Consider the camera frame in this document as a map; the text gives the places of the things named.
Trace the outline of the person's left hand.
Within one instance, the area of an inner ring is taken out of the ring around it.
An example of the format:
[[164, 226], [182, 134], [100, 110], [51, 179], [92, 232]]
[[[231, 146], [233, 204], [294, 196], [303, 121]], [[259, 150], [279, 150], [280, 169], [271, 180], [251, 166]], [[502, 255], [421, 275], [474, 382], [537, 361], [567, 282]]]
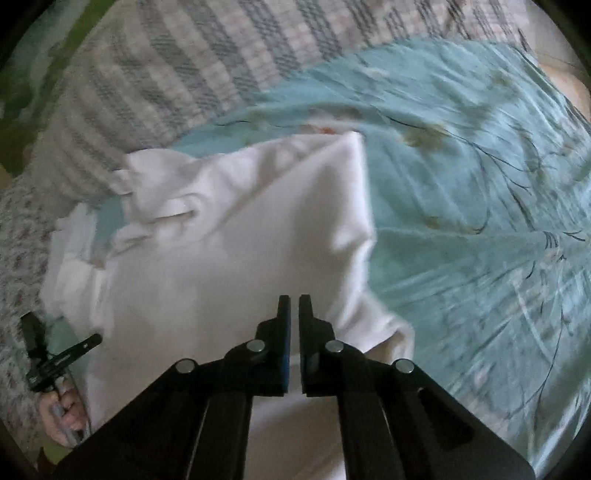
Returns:
[[41, 394], [38, 409], [45, 434], [63, 447], [72, 447], [68, 436], [86, 428], [84, 404], [78, 390], [70, 383], [63, 384], [61, 393]]

